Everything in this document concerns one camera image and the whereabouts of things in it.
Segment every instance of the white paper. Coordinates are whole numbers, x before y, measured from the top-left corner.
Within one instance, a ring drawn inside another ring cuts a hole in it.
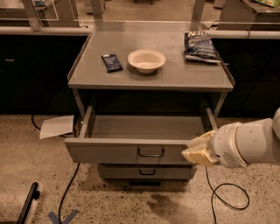
[[[64,115],[44,120],[41,127],[40,139],[72,133],[73,126],[73,115]]]

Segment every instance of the cabinet top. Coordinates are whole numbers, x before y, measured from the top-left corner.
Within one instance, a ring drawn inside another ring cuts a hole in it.
[[[147,89],[220,91],[233,84],[221,64],[185,59],[184,34],[190,23],[96,22],[83,50],[70,71],[69,87],[83,89]],[[142,75],[128,62],[131,52],[155,49],[166,63],[153,75]],[[103,54],[116,54],[123,70],[107,73]]]

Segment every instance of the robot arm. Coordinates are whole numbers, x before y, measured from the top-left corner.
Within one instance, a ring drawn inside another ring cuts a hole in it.
[[[280,108],[273,119],[235,122],[191,140],[182,155],[191,163],[228,168],[280,165]]]

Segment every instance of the snack bag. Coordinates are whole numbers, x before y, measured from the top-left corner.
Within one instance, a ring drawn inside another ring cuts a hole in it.
[[[208,63],[219,63],[211,37],[203,31],[185,33],[185,58]]]

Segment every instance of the closed drawer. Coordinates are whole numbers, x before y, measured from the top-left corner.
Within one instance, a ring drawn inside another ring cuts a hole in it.
[[[77,163],[186,165],[181,151],[202,133],[199,117],[95,115],[89,107],[80,136],[65,143]]]
[[[196,172],[190,165],[116,165],[98,164],[103,179],[174,179],[189,180]]]

